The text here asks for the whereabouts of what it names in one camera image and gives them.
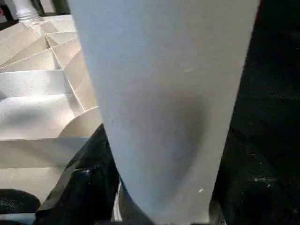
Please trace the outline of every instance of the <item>white cylinder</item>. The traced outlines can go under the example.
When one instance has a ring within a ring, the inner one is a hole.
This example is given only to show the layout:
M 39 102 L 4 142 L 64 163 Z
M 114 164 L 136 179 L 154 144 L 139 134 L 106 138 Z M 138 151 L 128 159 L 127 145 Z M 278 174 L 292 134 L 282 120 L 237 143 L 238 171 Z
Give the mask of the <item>white cylinder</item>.
M 155 223 L 208 222 L 258 0 L 69 4 L 128 193 Z
M 37 10 L 33 7 L 30 0 L 13 0 L 19 21 L 41 21 Z

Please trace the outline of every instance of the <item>black surface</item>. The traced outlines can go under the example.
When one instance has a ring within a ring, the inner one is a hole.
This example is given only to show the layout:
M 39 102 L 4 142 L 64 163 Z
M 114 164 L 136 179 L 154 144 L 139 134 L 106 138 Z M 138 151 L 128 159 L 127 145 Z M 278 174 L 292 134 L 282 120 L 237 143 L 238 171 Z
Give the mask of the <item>black surface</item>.
M 34 213 L 40 201 L 34 195 L 14 189 L 0 189 L 0 214 Z
M 300 224 L 300 1 L 264 0 L 215 196 L 228 225 Z

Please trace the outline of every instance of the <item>white architectural model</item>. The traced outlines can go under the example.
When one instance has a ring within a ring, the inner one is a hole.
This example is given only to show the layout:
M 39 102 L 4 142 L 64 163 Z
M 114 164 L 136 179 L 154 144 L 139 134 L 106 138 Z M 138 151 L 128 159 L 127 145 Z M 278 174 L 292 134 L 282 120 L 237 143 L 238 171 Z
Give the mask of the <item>white architectural model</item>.
M 101 122 L 71 16 L 0 31 L 1 188 L 44 200 Z

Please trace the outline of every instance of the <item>black cloth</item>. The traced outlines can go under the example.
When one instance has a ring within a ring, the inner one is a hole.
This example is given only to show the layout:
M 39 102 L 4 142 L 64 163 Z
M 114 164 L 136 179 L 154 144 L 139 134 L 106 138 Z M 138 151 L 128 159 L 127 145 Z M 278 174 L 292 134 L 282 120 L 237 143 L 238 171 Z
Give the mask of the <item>black cloth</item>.
M 300 224 L 299 12 L 262 1 L 215 186 L 228 225 Z
M 34 225 L 90 225 L 110 220 L 119 175 L 103 125 L 68 163 L 36 212 Z

